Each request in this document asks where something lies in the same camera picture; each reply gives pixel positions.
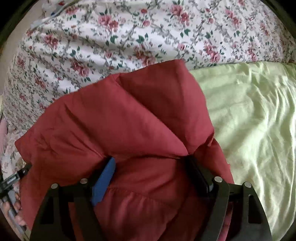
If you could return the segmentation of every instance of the red pillow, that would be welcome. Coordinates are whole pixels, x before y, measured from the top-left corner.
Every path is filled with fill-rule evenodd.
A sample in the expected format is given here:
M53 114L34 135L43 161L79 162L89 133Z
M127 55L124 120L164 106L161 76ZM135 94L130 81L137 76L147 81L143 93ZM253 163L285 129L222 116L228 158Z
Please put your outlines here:
M20 187L24 219L31 228L52 183L76 183L113 156L115 174L94 208L108 240L194 240L207 206L180 157L194 154L233 183L213 136L205 97L182 60L110 75L58 99L16 141L33 164Z

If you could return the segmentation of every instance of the red fabric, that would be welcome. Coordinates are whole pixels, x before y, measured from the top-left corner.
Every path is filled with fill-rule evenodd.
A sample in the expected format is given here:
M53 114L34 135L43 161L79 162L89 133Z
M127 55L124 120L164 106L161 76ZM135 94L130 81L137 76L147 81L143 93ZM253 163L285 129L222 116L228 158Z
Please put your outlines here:
M16 141L33 164L20 186L24 219L32 228L52 183L76 183L113 156L115 174L94 208L108 240L194 240L207 204L179 158L194 153L233 183L213 135L205 97L183 61L110 75L58 99Z

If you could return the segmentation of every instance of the floral bedsheet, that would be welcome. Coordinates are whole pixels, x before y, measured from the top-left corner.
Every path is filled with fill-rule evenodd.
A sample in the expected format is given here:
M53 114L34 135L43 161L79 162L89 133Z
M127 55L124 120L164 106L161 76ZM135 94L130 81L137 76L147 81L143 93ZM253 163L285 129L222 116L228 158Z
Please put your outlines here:
M27 30L9 69L5 177L22 167L14 141L47 106L109 74L181 58L189 70L296 60L295 40L260 0L83 0L51 8Z

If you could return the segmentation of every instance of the black device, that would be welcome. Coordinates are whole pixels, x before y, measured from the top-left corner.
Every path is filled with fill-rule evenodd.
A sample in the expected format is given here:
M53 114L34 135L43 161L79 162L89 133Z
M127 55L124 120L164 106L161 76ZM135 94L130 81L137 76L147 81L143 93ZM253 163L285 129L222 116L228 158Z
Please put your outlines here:
M183 158L197 194L211 206L194 241L218 240L229 203L233 213L226 241L272 241L264 209L251 183L229 184L221 177L213 176L194 156ZM76 240L68 202L75 203L84 241L107 241L91 204L93 186L101 173L96 170L88 179L83 178L70 186L52 184L35 218L30 241Z
M0 199L8 195L8 192L13 189L13 184L23 178L31 166L31 164L26 164L24 168L0 182Z

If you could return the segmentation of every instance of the silver bolt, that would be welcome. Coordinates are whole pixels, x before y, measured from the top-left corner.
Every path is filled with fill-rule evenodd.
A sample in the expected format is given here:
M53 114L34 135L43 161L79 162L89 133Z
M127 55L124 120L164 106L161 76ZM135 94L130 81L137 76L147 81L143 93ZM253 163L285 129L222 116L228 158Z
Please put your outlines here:
M54 183L54 184L51 185L51 188L52 189L56 189L57 187L58 187L58 184L57 183Z
M220 183L220 182L222 182L223 179L221 177L215 177L214 180L216 182Z
M249 182L245 182L244 185L245 185L247 188L250 188L250 187L252 186L252 184L249 183Z
M80 183L81 183L81 184L86 184L86 183L87 183L87 178L82 178L82 179L80 180Z

